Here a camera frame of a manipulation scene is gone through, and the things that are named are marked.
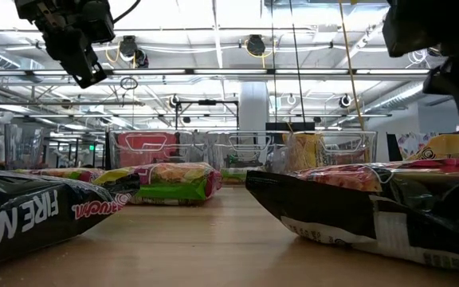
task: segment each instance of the table surface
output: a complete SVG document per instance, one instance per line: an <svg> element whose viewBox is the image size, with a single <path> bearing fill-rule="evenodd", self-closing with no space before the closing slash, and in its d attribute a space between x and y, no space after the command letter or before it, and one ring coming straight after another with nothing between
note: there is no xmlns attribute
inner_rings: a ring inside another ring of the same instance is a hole
<svg viewBox="0 0 459 287"><path fill-rule="evenodd" d="M459 273L299 238L244 188L204 206L127 206L0 264L3 286L459 286Z"/></svg>

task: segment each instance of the wooden table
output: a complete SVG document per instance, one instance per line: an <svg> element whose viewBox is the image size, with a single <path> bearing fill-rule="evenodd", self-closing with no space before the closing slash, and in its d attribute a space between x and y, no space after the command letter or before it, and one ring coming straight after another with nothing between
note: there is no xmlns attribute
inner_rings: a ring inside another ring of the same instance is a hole
<svg viewBox="0 0 459 287"><path fill-rule="evenodd" d="M459 286L459 273L298 238L243 188L203 207L128 206L0 264L3 286Z"/></svg>

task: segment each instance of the clear plastic bin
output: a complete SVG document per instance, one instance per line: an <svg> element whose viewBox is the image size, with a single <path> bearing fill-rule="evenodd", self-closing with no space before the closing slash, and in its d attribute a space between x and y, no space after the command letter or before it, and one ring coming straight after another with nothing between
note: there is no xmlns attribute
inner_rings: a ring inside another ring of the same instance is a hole
<svg viewBox="0 0 459 287"><path fill-rule="evenodd" d="M187 131L118 131L109 133L111 168L151 163L198 163L203 152Z"/></svg>
<svg viewBox="0 0 459 287"><path fill-rule="evenodd" d="M288 140L286 170L376 161L377 132L295 132Z"/></svg>
<svg viewBox="0 0 459 287"><path fill-rule="evenodd" d="M41 166L44 151L43 128L20 128L5 125L5 169L36 169Z"/></svg>
<svg viewBox="0 0 459 287"><path fill-rule="evenodd" d="M226 184L242 185L247 171L284 173L289 132L222 131L205 134L206 161Z"/></svg>

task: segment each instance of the black snack bag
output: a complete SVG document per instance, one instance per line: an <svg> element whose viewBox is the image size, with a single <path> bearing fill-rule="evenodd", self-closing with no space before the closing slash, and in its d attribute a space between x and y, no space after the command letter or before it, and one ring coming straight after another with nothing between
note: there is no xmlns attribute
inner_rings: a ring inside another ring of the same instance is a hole
<svg viewBox="0 0 459 287"><path fill-rule="evenodd" d="M0 171L0 261L84 233L121 210L134 193Z"/></svg>
<svg viewBox="0 0 459 287"><path fill-rule="evenodd" d="M250 171L246 187L302 237L459 271L459 159Z"/></svg>

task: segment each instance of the ceiling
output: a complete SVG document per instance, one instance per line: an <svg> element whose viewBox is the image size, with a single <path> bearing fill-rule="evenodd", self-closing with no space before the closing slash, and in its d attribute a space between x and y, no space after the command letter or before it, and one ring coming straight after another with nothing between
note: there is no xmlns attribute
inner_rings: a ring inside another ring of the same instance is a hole
<svg viewBox="0 0 459 287"><path fill-rule="evenodd" d="M109 0L113 17L123 13L134 0ZM439 65L443 59L431 57L426 52L412 53L400 58L389 58L382 35L382 21L388 10L386 1L375 4L344 5L347 38L351 49L354 69L427 69ZM105 69L129 69L131 62L117 58L118 44L125 35L135 35L140 48L150 61L150 69L347 69L346 46L341 28L339 6L334 1L326 4L305 5L293 1L293 16L287 1L275 1L272 9L262 0L143 0L138 7L115 26L116 39L106 45L94 45L100 63ZM295 24L295 37L292 23ZM251 34L260 34L269 50L276 43L276 53L264 59L251 57L242 45ZM0 0L0 54L11 60L32 59L45 69L61 69L44 50L40 33L33 25L17 16L14 2ZM43 77L40 82L19 77L0 77L0 88L9 89L13 96L2 95L0 101L89 101L116 102L103 105L107 114L146 114L140 118L121 120L130 123L125 128L166 128L171 118L158 118L157 114L171 114L168 102L173 95L181 100L225 99L239 97L239 77L147 76L139 78L139 87L126 92L119 85L96 85L81 89L68 77ZM269 95L280 98L278 113L297 114L298 98L303 91L306 113L329 114L338 112L339 98L352 94L348 78L323 80L296 77L266 81ZM408 83L390 78L359 78L355 92L364 103L374 103L381 96ZM136 101L140 105L123 104ZM59 106L28 107L29 114L75 114L82 115L100 107L75 106L64 109ZM185 127L234 127L236 121L232 107L210 108L192 106L188 112L222 114L210 121L193 119ZM104 123L91 118L75 120L79 125L102 128ZM74 120L48 118L52 123L70 123Z"/></svg>

